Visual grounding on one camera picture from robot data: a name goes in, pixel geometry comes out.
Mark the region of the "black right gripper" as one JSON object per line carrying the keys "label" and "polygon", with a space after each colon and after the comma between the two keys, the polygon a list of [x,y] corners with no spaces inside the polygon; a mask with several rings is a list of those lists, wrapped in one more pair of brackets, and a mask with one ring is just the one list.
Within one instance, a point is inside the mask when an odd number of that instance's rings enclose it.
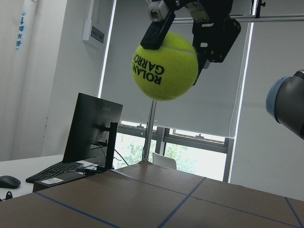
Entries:
{"label": "black right gripper", "polygon": [[199,78],[210,63],[222,63],[241,31],[240,23],[229,14],[231,0],[166,0],[169,8],[164,20],[152,22],[140,45],[144,49],[158,50],[174,19],[175,11],[185,7],[193,18],[193,42],[198,59]]}

